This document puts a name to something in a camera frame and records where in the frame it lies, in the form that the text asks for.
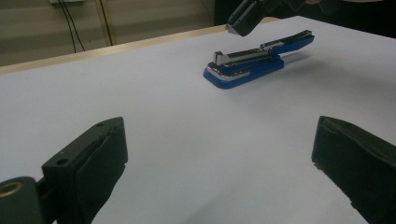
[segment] white table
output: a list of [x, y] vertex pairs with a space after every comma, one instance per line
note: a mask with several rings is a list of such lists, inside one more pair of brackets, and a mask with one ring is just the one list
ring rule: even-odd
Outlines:
[[[311, 30], [286, 66], [220, 90], [214, 51]], [[0, 76], [0, 181], [124, 117], [130, 160], [94, 223], [366, 223], [311, 161], [320, 115], [396, 144], [396, 40], [296, 17]]]

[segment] blue stapler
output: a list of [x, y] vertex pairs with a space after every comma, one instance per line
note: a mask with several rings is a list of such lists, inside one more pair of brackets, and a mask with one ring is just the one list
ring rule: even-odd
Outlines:
[[279, 54], [301, 49], [314, 41], [311, 31], [302, 31], [249, 49], [231, 54], [215, 52], [204, 77], [221, 89], [230, 89], [265, 76], [284, 67]]

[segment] power outlet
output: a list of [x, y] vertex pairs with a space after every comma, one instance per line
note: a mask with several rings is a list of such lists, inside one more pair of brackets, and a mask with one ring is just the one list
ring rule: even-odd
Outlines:
[[[49, 0], [51, 4], [59, 4], [60, 0]], [[83, 2], [84, 0], [62, 0], [63, 3]]]

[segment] beige wall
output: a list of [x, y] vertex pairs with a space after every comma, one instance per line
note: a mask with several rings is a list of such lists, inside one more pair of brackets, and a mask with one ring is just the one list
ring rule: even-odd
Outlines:
[[[98, 7], [101, 3], [104, 10]], [[113, 44], [121, 44], [208, 27], [214, 0], [85, 0], [68, 8], [89, 50], [109, 45], [103, 11]], [[0, 1], [0, 66], [71, 53], [69, 28], [59, 6], [50, 0]]]

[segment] table surface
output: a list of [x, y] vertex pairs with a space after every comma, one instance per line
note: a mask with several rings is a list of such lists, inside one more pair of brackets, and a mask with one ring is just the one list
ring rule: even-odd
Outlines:
[[[202, 73], [311, 30], [285, 68], [231, 90]], [[295, 17], [0, 76], [0, 180], [124, 117], [130, 160], [93, 223], [366, 223], [310, 160], [318, 117], [395, 142], [396, 40]]]

